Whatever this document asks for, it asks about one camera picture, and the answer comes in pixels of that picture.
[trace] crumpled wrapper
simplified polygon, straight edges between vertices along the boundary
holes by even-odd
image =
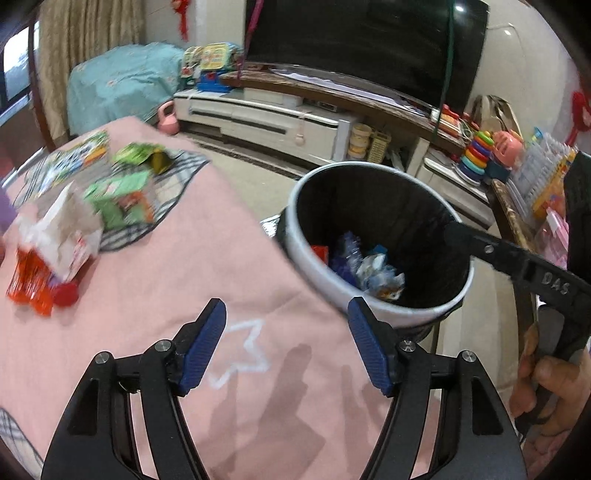
[[[89,258],[99,253],[103,235],[100,213],[70,183],[37,223],[17,218],[21,248],[35,249],[53,274],[70,282]]]

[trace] beige curtain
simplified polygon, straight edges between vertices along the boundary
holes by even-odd
[[[142,0],[45,0],[39,14],[38,75],[51,136],[67,138],[72,69],[121,45],[140,43]]]

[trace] white star pattern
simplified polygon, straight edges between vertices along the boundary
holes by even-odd
[[[251,332],[249,333],[246,340],[244,340],[244,350],[246,350],[249,354],[252,355],[254,362],[252,363],[242,363],[236,362],[232,363],[230,367],[223,373],[223,375],[219,378],[216,378],[214,375],[209,374],[208,380],[209,385],[219,390],[222,388],[228,381],[230,377],[234,373],[244,372],[244,373],[264,373],[269,370],[269,362],[267,361],[267,357],[263,353],[263,351],[255,344],[255,340],[261,333],[262,326],[265,322],[261,319],[256,320],[246,320],[244,322],[234,323],[232,325],[226,326],[224,333],[222,335],[222,339],[224,336],[232,333],[237,332],[239,330],[250,329]]]

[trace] green package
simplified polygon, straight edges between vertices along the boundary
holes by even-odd
[[[148,170],[101,180],[88,187],[84,197],[101,213],[105,230],[154,222],[157,198]]]
[[[113,161],[128,165],[141,165],[146,162],[156,175],[167,171],[173,164],[163,145],[150,143],[130,143],[115,154]]]

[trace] television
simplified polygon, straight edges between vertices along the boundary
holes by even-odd
[[[256,0],[246,2],[246,27]],[[438,106],[447,0],[265,0],[247,61],[297,65],[368,80]],[[445,103],[462,113],[484,44],[488,5],[457,0],[453,71]]]

